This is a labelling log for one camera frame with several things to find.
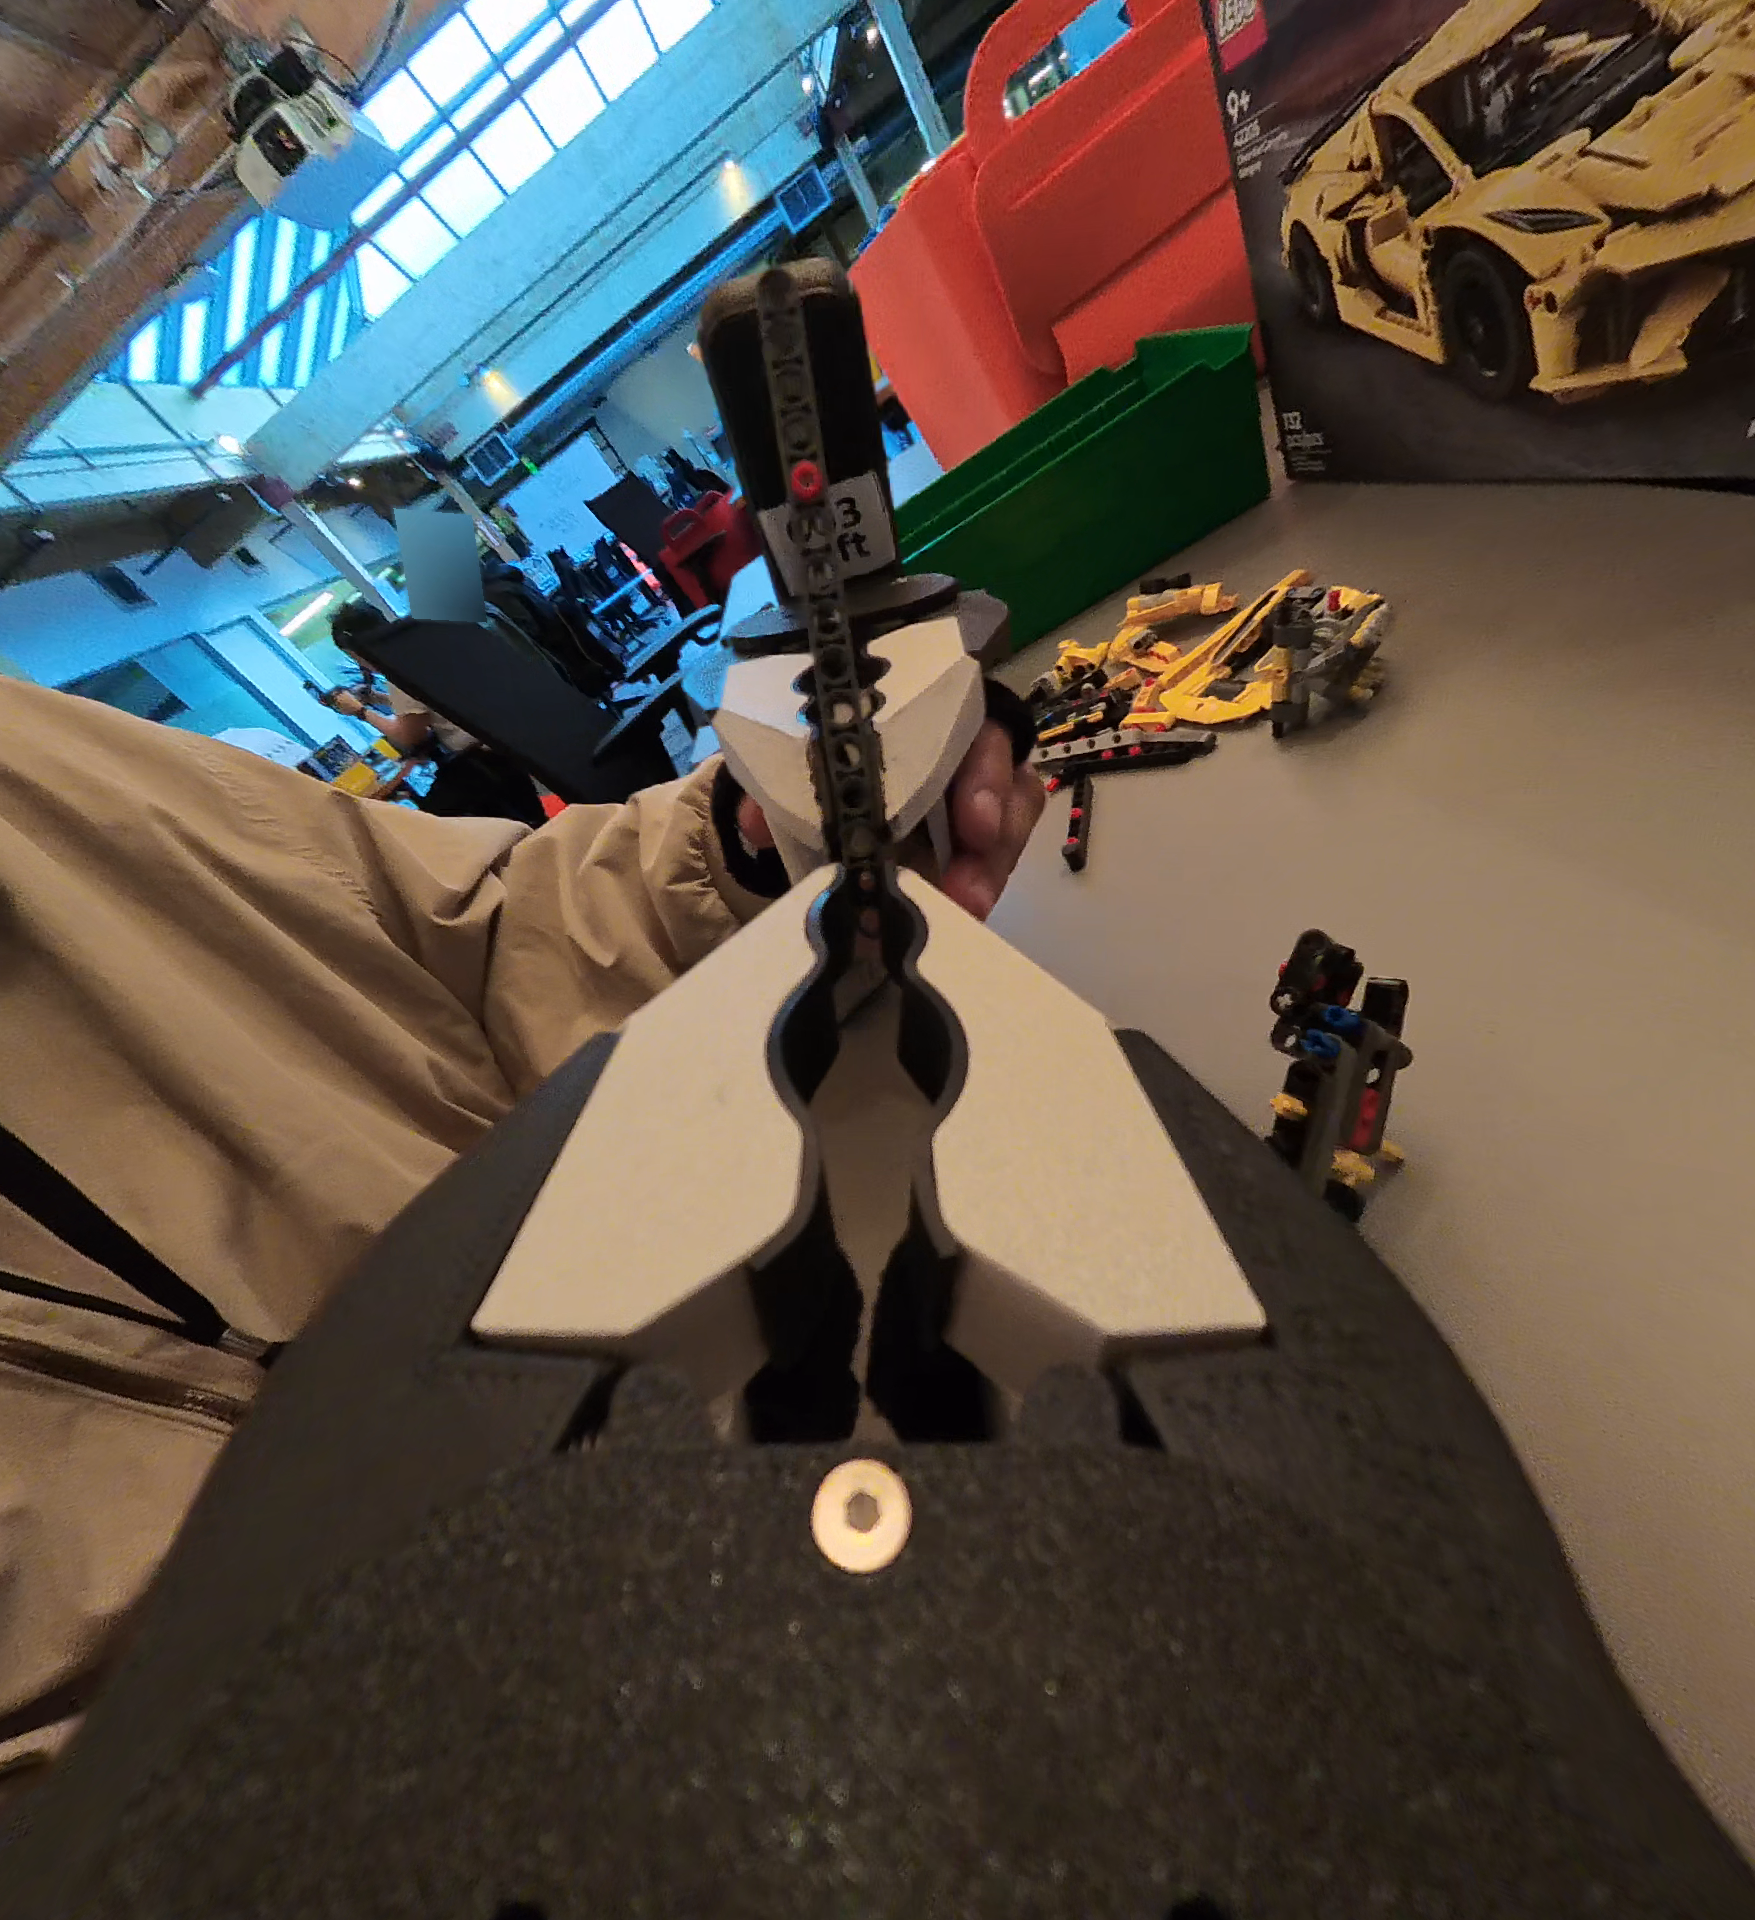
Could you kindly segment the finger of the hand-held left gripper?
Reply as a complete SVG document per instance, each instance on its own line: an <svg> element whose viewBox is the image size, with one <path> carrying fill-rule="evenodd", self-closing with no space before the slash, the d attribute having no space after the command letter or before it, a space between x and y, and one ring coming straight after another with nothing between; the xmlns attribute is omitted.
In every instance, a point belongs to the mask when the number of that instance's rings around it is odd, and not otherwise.
<svg viewBox="0 0 1755 1920"><path fill-rule="evenodd" d="M883 813L898 863L944 871L947 789L985 720L985 675L961 623L907 623L881 636Z"/></svg>
<svg viewBox="0 0 1755 1920"><path fill-rule="evenodd" d="M827 857L812 767L807 657L732 659L713 731L727 768L765 814L780 857Z"/></svg>

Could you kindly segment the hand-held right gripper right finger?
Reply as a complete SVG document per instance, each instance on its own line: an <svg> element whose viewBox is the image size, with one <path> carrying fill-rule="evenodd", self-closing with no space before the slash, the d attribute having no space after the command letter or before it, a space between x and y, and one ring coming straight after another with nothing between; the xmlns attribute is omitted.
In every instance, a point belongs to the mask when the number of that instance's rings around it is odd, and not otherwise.
<svg viewBox="0 0 1755 1920"><path fill-rule="evenodd" d="M1269 1316L1114 1027L901 881L898 1061L929 1116L873 1305L900 1438L990 1438L1055 1372L1258 1342Z"/></svg>

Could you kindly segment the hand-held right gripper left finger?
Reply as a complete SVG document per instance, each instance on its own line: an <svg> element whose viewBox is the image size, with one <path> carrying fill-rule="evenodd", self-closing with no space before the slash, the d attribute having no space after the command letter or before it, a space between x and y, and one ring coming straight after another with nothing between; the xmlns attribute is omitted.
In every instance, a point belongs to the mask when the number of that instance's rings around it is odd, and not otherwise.
<svg viewBox="0 0 1755 1920"><path fill-rule="evenodd" d="M796 881L615 1032L469 1330L503 1350L673 1370L761 1439L858 1421L862 1296L814 1101L854 932L841 867Z"/></svg>

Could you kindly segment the long dark grey beam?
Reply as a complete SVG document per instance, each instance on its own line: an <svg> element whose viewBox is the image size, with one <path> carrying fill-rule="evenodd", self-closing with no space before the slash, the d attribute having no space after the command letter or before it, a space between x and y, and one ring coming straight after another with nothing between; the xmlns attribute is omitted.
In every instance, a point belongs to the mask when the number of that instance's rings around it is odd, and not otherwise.
<svg viewBox="0 0 1755 1920"><path fill-rule="evenodd" d="M819 899L816 926L831 994L846 1011L883 971L894 830L873 661L856 639L835 488L873 479L875 520L889 534L888 449L862 308L847 280L819 264L768 268L757 285L755 314L794 548L789 595L804 618L812 663L812 781L825 848L841 867Z"/></svg>

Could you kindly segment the black grey brick chassis assembly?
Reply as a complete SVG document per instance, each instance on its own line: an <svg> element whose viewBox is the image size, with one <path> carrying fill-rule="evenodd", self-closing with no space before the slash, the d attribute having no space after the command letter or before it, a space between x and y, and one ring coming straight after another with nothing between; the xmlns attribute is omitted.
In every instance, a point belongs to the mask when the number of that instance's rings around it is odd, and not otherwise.
<svg viewBox="0 0 1755 1920"><path fill-rule="evenodd" d="M1269 1000L1271 1047L1287 1061L1271 1098L1266 1145L1346 1222L1358 1225L1377 1180L1404 1163L1388 1140L1410 985L1367 971L1319 927L1295 940Z"/></svg>

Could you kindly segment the grey yellow brick chunk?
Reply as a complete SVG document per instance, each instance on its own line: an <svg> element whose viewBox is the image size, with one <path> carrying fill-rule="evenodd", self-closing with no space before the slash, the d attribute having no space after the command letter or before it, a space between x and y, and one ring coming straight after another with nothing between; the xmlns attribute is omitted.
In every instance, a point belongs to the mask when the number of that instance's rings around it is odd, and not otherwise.
<svg viewBox="0 0 1755 1920"><path fill-rule="evenodd" d="M1366 589L1282 589L1257 673L1273 737L1309 731L1367 707L1381 683L1391 608Z"/></svg>

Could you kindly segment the person's left forearm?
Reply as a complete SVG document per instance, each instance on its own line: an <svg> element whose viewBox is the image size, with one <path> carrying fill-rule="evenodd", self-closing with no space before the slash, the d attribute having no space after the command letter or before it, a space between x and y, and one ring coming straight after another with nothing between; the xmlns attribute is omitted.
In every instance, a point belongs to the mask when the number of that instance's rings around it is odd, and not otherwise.
<svg viewBox="0 0 1755 1920"><path fill-rule="evenodd" d="M620 1028L789 887L721 756L622 804L568 807L498 867L481 1028L516 1090Z"/></svg>

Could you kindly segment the person's left hand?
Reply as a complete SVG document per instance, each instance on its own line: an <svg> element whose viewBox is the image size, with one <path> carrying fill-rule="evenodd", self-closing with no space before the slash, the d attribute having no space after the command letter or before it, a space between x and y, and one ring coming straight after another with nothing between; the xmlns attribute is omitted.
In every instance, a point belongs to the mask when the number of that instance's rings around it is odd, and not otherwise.
<svg viewBox="0 0 1755 1920"><path fill-rule="evenodd" d="M940 889L972 918L987 922L1043 816L1043 779L1017 755L1007 725L988 717L961 759L944 796L952 850Z"/></svg>

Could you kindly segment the red office chair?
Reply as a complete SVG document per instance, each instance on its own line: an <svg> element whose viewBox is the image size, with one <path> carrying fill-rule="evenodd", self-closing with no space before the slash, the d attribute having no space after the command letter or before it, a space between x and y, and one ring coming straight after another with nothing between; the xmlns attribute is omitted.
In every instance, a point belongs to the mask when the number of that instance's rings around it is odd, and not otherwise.
<svg viewBox="0 0 1755 1920"><path fill-rule="evenodd" d="M657 565L685 613L722 606L735 576L762 554L757 518L739 491L701 491L660 524Z"/></svg>

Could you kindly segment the black office chair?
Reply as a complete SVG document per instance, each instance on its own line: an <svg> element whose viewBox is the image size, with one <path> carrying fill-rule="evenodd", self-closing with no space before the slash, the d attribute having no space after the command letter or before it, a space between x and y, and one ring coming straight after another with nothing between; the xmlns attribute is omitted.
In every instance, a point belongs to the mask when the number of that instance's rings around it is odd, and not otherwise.
<svg viewBox="0 0 1755 1920"><path fill-rule="evenodd" d="M615 720L551 659L480 621L405 614L341 647L563 803L624 803L679 779L654 720Z"/></svg>

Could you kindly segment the yellow brick panel assembly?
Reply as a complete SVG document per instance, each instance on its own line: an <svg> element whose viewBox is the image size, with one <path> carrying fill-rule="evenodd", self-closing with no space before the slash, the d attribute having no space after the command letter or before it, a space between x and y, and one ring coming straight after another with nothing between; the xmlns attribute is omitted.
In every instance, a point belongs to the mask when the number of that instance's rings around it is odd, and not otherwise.
<svg viewBox="0 0 1755 1920"><path fill-rule="evenodd" d="M1032 767L1059 789L1208 756L1219 725L1269 707L1255 663L1289 595L1314 582L1290 571L1251 599L1221 582L1134 595L1112 637L1060 644L1032 683Z"/></svg>

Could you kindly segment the green plastic storage box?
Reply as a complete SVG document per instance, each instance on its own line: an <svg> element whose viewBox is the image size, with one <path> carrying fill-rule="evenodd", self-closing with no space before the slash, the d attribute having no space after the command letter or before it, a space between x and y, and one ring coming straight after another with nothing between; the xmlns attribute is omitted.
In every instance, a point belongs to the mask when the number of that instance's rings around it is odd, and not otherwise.
<svg viewBox="0 0 1755 1920"><path fill-rule="evenodd" d="M1255 335L1137 342L894 510L907 573L1008 608L1012 650L1135 585L1271 493Z"/></svg>

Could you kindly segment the red plastic storage box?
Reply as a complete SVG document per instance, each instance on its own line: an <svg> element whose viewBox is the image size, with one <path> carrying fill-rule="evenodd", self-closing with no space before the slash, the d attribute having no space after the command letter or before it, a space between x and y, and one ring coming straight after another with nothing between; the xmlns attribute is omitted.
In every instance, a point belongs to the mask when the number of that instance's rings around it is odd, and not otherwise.
<svg viewBox="0 0 1755 1920"><path fill-rule="evenodd" d="M961 135L849 279L944 471L1140 340L1251 324L1201 4L1010 4L968 64Z"/></svg>

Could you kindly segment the dark toy car set box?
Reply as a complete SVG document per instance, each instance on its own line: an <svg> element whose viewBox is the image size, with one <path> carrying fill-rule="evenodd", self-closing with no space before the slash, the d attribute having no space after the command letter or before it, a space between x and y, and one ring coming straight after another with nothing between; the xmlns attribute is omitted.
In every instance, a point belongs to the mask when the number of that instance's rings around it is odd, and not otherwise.
<svg viewBox="0 0 1755 1920"><path fill-rule="evenodd" d="M1290 479L1755 491L1755 1L1203 13Z"/></svg>

